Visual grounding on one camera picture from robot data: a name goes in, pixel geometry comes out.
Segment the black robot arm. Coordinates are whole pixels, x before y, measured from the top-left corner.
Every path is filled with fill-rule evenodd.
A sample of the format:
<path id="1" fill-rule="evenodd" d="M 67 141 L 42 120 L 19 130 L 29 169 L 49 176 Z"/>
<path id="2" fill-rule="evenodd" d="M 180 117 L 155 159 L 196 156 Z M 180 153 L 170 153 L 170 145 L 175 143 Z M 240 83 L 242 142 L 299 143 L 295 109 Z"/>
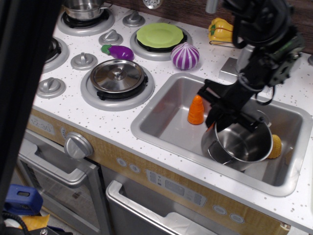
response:
<path id="1" fill-rule="evenodd" d="M 206 126 L 220 132 L 238 123 L 250 132 L 260 124 L 244 111 L 252 96 L 265 86 L 283 84 L 305 47 L 301 33 L 291 21 L 293 7 L 285 0 L 225 0 L 223 7 L 234 15 L 232 42 L 236 48 L 254 51 L 237 81 L 222 85 L 205 80 L 198 95 L 210 103 Z"/>

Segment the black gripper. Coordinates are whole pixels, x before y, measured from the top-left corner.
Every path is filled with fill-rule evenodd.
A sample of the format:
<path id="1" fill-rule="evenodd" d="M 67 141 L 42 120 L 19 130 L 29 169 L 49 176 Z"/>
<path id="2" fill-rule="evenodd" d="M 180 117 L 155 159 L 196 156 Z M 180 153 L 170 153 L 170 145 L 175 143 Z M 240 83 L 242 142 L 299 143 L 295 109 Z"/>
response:
<path id="1" fill-rule="evenodd" d="M 234 123 L 240 124 L 250 132 L 254 132 L 261 123 L 243 110 L 251 97 L 264 88 L 263 82 L 251 82 L 246 78 L 238 78 L 231 85 L 223 85 L 206 79 L 199 89 L 198 95 L 207 100 L 211 109 L 206 118 L 206 126 L 217 125 L 220 132 Z"/>

